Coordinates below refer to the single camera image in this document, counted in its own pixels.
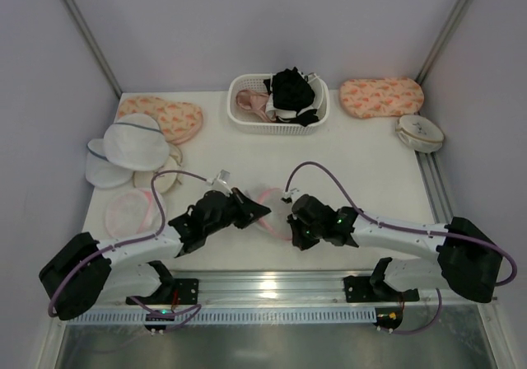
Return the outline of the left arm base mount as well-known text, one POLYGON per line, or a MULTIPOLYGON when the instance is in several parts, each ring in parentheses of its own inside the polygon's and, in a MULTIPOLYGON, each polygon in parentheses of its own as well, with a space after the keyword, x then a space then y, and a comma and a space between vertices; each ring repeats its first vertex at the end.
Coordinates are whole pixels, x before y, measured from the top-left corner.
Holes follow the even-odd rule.
POLYGON ((198 303, 199 280, 197 278, 175 278, 163 282, 161 286, 148 297, 138 297, 146 305, 194 305, 198 303))

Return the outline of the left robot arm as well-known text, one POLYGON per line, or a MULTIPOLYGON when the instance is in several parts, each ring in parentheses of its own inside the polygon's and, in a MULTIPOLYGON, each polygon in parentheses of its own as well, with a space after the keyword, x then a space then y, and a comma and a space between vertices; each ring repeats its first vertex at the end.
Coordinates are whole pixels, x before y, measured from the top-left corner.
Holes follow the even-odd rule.
POLYGON ((155 262, 192 253, 210 235, 230 226, 245 229, 270 212, 237 188, 209 190, 159 231, 110 241, 77 234, 40 270, 48 313, 72 320, 98 302, 156 295, 167 280, 155 262))

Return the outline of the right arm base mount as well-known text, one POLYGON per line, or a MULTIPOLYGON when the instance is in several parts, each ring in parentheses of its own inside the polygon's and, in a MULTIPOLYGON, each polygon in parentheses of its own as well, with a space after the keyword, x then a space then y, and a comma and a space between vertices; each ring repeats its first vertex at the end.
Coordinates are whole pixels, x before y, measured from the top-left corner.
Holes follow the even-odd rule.
POLYGON ((397 292, 384 281, 372 284, 369 276, 347 276, 343 279, 347 303, 367 302, 416 302, 420 300, 417 289, 397 292))

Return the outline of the pink-trimmed mesh laundry bag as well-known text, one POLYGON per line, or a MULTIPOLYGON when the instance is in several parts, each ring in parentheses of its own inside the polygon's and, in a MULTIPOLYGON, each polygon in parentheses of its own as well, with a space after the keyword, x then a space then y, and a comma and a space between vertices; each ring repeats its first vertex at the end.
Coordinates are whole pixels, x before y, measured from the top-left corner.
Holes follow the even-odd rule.
POLYGON ((257 203, 268 207, 271 212, 258 220, 259 228, 282 241, 292 240, 292 231, 287 217, 291 215, 291 203, 282 198, 279 188, 265 189, 257 198, 257 203))

